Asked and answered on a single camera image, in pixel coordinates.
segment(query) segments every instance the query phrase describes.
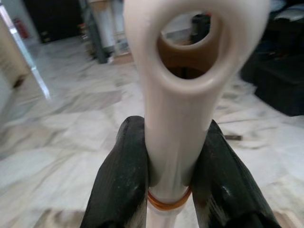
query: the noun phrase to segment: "marble floor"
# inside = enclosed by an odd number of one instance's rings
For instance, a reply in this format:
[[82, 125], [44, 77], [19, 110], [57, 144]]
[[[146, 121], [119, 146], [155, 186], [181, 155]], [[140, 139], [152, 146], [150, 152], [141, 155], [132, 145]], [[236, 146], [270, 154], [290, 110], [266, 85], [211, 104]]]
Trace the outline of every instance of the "marble floor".
[[[91, 60], [77, 38], [28, 44], [44, 82], [28, 78], [0, 129], [0, 227], [76, 228], [122, 121], [143, 116], [133, 63]], [[304, 218], [304, 118], [287, 117], [235, 76], [214, 119], [280, 218]], [[191, 200], [176, 227], [197, 228]]]

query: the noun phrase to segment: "orange rubber band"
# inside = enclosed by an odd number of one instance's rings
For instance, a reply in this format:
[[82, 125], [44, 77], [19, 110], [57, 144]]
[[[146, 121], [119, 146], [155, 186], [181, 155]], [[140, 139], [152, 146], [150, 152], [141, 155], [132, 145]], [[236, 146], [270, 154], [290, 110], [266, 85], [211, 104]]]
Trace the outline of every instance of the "orange rubber band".
[[166, 204], [166, 203], [162, 203], [159, 202], [154, 196], [152, 196], [152, 194], [150, 192], [148, 192], [148, 201], [158, 210], [162, 210], [162, 211], [167, 211], [167, 210], [173, 210], [176, 208], [181, 207], [182, 205], [184, 205], [189, 196], [191, 194], [191, 189], [188, 188], [186, 194], [177, 202], [175, 203], [171, 203], [171, 204]]

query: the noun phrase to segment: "white pipe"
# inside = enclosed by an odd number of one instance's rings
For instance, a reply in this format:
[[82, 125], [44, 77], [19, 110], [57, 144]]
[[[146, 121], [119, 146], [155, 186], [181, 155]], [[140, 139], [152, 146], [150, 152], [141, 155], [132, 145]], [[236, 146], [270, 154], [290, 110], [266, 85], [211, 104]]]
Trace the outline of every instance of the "white pipe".
[[[185, 194], [224, 85], [256, 46], [268, 9], [267, 0], [125, 1], [126, 34], [145, 97], [150, 193], [158, 201], [175, 203]], [[204, 40], [176, 46], [160, 37], [172, 18], [198, 10], [213, 15]], [[186, 80], [168, 70], [177, 67], [205, 74]]]

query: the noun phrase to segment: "hole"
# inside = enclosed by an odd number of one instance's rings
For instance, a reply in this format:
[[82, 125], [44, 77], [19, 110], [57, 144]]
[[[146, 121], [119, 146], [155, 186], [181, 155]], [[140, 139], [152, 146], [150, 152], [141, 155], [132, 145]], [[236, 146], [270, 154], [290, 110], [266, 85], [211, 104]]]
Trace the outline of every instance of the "hole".
[[201, 41], [208, 35], [209, 29], [210, 16], [197, 11], [181, 14], [164, 27], [157, 49], [162, 63], [172, 74], [191, 80], [212, 67], [218, 57], [217, 48], [180, 48]]
[[178, 15], [166, 25], [161, 33], [168, 43], [186, 46], [204, 39], [209, 29], [209, 14], [194, 11]]

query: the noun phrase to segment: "white marble floor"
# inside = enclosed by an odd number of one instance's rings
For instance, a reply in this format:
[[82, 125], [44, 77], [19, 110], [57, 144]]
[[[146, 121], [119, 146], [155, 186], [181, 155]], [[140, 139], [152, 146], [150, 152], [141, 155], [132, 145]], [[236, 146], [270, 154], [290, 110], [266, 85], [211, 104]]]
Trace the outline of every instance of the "white marble floor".
[[[100, 65], [77, 38], [29, 47], [50, 99], [27, 79], [0, 132], [0, 227], [79, 227], [101, 163], [130, 115], [143, 116], [134, 64]], [[304, 218], [304, 118], [231, 80], [214, 119], [276, 214]], [[188, 202], [177, 227], [198, 227]]]

